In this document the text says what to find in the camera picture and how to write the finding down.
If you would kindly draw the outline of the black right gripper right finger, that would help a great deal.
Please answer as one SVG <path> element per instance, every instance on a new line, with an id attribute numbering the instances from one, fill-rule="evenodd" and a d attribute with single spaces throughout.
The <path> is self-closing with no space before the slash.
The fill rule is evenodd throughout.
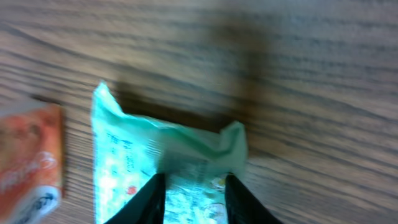
<path id="1" fill-rule="evenodd" d="M 226 176 L 224 196 L 229 224 L 282 224 L 233 174 Z"/>

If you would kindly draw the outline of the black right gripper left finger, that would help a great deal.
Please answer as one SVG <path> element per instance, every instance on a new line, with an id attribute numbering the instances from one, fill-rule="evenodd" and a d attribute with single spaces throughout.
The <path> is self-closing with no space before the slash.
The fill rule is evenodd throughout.
<path id="1" fill-rule="evenodd" d="M 166 175 L 156 174 L 106 224 L 163 224 Z"/>

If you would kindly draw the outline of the teal wet wipes pack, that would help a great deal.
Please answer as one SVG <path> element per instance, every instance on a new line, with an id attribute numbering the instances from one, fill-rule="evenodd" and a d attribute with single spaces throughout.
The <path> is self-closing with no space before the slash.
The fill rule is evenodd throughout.
<path id="1" fill-rule="evenodd" d="M 105 82 L 93 93 L 95 222 L 117 214 L 158 173 L 166 174 L 165 223 L 226 223 L 225 180 L 242 174 L 245 128 L 217 133 L 126 114 Z"/>

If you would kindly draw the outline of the small orange white box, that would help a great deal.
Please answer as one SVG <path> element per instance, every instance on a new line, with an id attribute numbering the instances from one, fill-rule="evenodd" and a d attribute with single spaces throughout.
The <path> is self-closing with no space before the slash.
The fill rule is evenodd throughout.
<path id="1" fill-rule="evenodd" d="M 1 224 L 38 223 L 63 197 L 60 105 L 23 100 L 1 107 Z"/>

